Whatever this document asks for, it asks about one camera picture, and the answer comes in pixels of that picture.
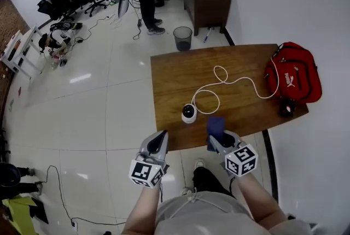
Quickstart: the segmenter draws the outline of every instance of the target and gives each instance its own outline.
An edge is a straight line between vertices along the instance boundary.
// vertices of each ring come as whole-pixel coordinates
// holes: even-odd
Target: wooden desk
[[[174,52],[151,57],[153,96],[157,130],[169,131],[169,150],[180,150],[206,145],[208,115],[198,113],[193,124],[181,120],[182,108],[191,103],[198,88],[217,82],[215,65],[223,66],[228,81],[250,77],[260,96],[271,91],[264,79],[267,62],[277,50],[276,44],[222,46]],[[224,78],[224,72],[218,72]],[[305,104],[296,106],[293,118],[279,116],[279,100],[260,99],[249,80],[233,85],[217,85],[208,89],[220,98],[220,108],[213,114],[226,118],[226,129],[241,137],[283,124],[308,113]],[[217,99],[208,92],[196,96],[197,106],[204,112],[214,111]]]

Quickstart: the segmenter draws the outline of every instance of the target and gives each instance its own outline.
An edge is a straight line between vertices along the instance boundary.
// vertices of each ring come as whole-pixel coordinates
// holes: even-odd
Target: trash can
[[[176,48],[178,51],[186,51],[191,48],[192,29],[181,26],[174,30]]]

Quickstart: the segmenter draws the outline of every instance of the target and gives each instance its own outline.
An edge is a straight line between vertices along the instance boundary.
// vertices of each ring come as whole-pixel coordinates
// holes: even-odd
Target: white tile floor
[[[150,56],[175,52],[173,30],[192,24],[183,9],[183,1],[170,0],[156,10],[164,21],[166,33],[148,36],[142,27],[139,40],[137,17],[131,7],[122,20],[113,23],[117,5],[100,9],[92,18],[78,13],[84,27],[77,36],[91,37],[77,44],[70,52],[64,68],[52,70],[43,56],[29,51],[28,57],[43,69],[41,75],[23,65],[32,75],[15,76],[5,110],[10,162],[19,167],[34,167],[37,177],[22,181],[44,180],[50,165],[58,168],[63,199],[70,216],[91,221],[122,223],[128,217],[138,195],[139,186],[128,179],[130,160],[135,157],[141,141],[156,131],[151,82]],[[42,29],[48,32],[47,25]],[[218,29],[204,43],[206,29],[192,38],[192,49],[228,45]],[[72,79],[85,76],[81,81]],[[10,102],[14,100],[10,111]],[[266,149],[261,133],[244,138],[259,152],[257,179],[271,191]],[[181,188],[192,186],[194,161],[201,157],[207,166],[228,187],[229,178],[221,169],[220,157],[205,147],[169,152],[170,165],[162,180],[164,200],[178,196]],[[235,182],[233,193],[244,203]],[[76,234],[63,209],[57,173],[49,171],[40,199],[44,202],[50,224],[34,220],[42,234]],[[122,226],[101,226],[79,221],[80,234],[103,234],[106,230],[119,234]]]

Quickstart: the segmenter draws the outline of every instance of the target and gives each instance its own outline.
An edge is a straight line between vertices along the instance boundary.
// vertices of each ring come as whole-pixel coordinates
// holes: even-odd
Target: black baseboard
[[[226,29],[226,27],[224,29],[224,35],[225,35],[226,40],[229,42],[230,45],[235,45],[234,40],[232,40],[232,38],[229,34],[229,31]]]
[[[232,40],[232,38],[231,38],[231,36],[226,28],[224,29],[224,35],[225,35],[225,37],[230,45],[235,45],[234,41]],[[270,140],[270,135],[269,135],[268,130],[264,130],[262,132],[262,136],[264,137],[265,148],[266,148],[266,153],[267,153],[267,162],[269,163],[269,169],[270,169],[272,197],[278,202],[278,185],[277,185],[276,165],[275,165],[275,158],[273,156],[271,140]]]
[[[47,22],[41,24],[38,29],[40,30],[41,28],[43,28],[44,26],[46,26],[47,24],[49,24],[50,22],[52,22],[52,19],[49,19]]]

